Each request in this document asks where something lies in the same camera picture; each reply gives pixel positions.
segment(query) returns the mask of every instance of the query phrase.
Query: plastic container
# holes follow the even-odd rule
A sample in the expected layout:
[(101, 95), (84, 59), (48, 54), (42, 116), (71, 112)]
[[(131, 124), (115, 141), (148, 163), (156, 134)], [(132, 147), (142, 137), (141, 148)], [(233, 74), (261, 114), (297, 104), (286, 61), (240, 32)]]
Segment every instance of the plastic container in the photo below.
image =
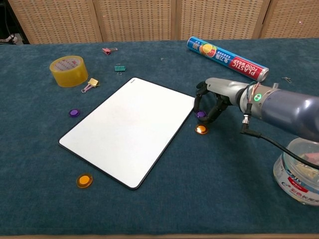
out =
[[(308, 162), (319, 165), (319, 143), (296, 138), (287, 148)], [(274, 165), (274, 176), (291, 197), (302, 204), (319, 206), (319, 170), (283, 153)]]

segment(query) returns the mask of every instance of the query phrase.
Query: gold binder clip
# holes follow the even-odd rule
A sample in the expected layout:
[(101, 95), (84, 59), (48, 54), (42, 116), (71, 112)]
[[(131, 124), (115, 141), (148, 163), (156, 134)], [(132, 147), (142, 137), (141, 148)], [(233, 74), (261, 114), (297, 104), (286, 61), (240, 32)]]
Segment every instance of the gold binder clip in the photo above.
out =
[(99, 86), (100, 83), (98, 80), (95, 80), (94, 78), (91, 78), (89, 81), (88, 81), (88, 85), (81, 90), (82, 93), (86, 93), (89, 89), (91, 89), (92, 87), (97, 87)]

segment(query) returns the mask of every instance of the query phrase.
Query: binder clip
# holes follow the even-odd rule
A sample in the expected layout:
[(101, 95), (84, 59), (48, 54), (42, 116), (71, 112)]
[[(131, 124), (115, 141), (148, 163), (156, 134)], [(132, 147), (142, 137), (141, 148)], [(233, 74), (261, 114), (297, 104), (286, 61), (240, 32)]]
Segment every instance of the binder clip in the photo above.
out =
[(121, 75), (123, 71), (126, 70), (125, 66), (121, 66), (120, 64), (116, 64), (114, 67), (115, 72), (117, 72), (118, 75)]
[(112, 51), (117, 51), (117, 50), (118, 50), (117, 48), (111, 48), (111, 49), (109, 49), (109, 48), (102, 48), (102, 52), (103, 52), (104, 54), (106, 54), (107, 56), (110, 55), (110, 54), (112, 53)]
[(98, 80), (95, 80), (94, 78), (91, 78), (89, 81), (88, 81), (88, 85), (81, 90), (82, 93), (86, 93), (89, 89), (91, 89), (92, 87), (97, 87), (99, 86), (100, 83)]

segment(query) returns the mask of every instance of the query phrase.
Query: black cable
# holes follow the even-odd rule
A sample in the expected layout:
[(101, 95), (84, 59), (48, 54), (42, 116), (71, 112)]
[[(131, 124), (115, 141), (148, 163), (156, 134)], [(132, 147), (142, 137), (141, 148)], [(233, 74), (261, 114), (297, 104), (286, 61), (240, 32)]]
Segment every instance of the black cable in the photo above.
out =
[(9, 33), (9, 36), (11, 38), (11, 43), (15, 44), (14, 41), (13, 41), (15, 35), (13, 34), (13, 37), (11, 36), (10, 30), (9, 30), (9, 27), (8, 27), (8, 24), (7, 24), (7, 21), (6, 21), (6, 4), (5, 4), (5, 1), (3, 2), (3, 4), (4, 4), (4, 23), (5, 23), (6, 29), (7, 29), (8, 33)]
[(282, 146), (281, 144), (277, 143), (276, 141), (274, 141), (273, 139), (264, 136), (264, 135), (260, 135), (260, 138), (268, 141), (269, 143), (272, 143), (274, 146), (278, 147), (279, 149), (281, 149), (283, 152), (285, 152), (286, 154), (290, 155), (292, 158), (296, 159), (297, 161), (299, 161), (300, 163), (303, 163), (311, 168), (315, 168), (319, 170), (319, 166), (313, 163), (310, 163), (306, 160), (304, 160), (303, 158), (300, 158), (299, 156), (295, 155), (294, 153), (292, 153), (290, 150), (288, 150), (286, 147)]
[(299, 156), (295, 155), (289, 149), (287, 149), (286, 147), (284, 147), (281, 144), (277, 143), (273, 139), (271, 139), (271, 138), (269, 138), (267, 136), (264, 136), (264, 135), (262, 135), (259, 132), (256, 132), (256, 131), (253, 131), (253, 130), (249, 129), (249, 121), (250, 121), (250, 117), (251, 117), (251, 108), (252, 108), (252, 103), (247, 103), (247, 108), (246, 108), (246, 111), (244, 113), (243, 126), (242, 126), (242, 129), (241, 129), (240, 133), (245, 134), (245, 135), (249, 135), (249, 136), (252, 136), (252, 137), (256, 137), (256, 138), (262, 138), (262, 139), (268, 141), (269, 143), (272, 143), (274, 146), (278, 147), (283, 152), (285, 152), (286, 154), (288, 154), (289, 156), (291, 156), (295, 160), (299, 161), (300, 163), (303, 163), (303, 164), (305, 164), (305, 165), (307, 165), (307, 166), (309, 166), (311, 168), (319, 170), (319, 165), (310, 163), (310, 162), (304, 160), (303, 158), (300, 158)]

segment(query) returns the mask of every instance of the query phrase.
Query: whiteboard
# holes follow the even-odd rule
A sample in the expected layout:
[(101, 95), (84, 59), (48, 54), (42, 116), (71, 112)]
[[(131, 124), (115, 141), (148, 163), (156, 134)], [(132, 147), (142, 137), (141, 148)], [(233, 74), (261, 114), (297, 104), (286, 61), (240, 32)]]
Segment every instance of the whiteboard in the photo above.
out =
[(191, 96), (132, 78), (62, 136), (59, 144), (136, 189), (193, 104)]

